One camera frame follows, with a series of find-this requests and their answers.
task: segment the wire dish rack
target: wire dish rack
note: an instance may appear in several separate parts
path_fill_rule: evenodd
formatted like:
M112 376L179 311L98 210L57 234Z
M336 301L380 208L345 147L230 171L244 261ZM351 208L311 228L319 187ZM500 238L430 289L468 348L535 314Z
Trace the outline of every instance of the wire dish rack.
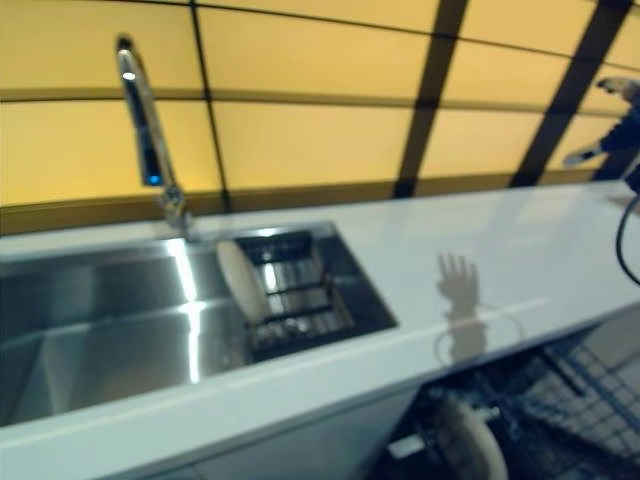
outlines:
M512 480L640 479L640 397L587 347L590 331L425 385L395 436L421 437L423 473L397 478L459 478L434 421L453 398L489 427Z

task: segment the black cable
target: black cable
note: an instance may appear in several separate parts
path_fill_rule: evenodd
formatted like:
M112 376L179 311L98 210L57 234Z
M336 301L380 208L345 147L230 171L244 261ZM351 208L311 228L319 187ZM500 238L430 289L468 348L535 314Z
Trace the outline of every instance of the black cable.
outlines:
M629 215L631 212L640 204L640 193L636 195L636 198L631 200L627 208L625 208L624 213L622 214L622 218L620 219L620 224L618 225L618 232L616 233L616 257L618 258L618 263L620 267L627 274L627 277L631 279L632 282L637 284L640 287L640 279L635 276L635 274L629 269L627 262L624 260L624 256L622 254L622 235L624 234L624 229L627 225L627 220L629 219Z

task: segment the kitchen sink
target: kitchen sink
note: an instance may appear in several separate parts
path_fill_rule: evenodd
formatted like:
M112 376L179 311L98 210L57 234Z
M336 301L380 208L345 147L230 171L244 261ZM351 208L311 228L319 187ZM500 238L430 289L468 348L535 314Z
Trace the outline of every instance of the kitchen sink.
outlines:
M233 239L267 295L257 325L216 255ZM0 426L390 328L331 223L2 258Z

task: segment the faucet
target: faucet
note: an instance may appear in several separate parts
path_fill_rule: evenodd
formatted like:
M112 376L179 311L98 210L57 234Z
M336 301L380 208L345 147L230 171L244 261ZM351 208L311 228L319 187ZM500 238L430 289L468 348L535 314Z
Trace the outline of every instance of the faucet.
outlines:
M136 130L138 160L143 185L164 187L158 203L167 223L180 231L185 241L193 241L184 192L171 167L169 150L154 106L153 93L133 40L125 34L116 39L116 59L125 98Z

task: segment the backsplash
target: backsplash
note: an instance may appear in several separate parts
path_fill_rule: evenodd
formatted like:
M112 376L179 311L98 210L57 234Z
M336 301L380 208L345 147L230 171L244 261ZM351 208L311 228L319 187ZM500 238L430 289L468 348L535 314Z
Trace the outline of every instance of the backsplash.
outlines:
M200 213L615 178L633 154L562 169L626 111L593 83L640 76L637 2L0 0L3 234L161 214L120 32Z

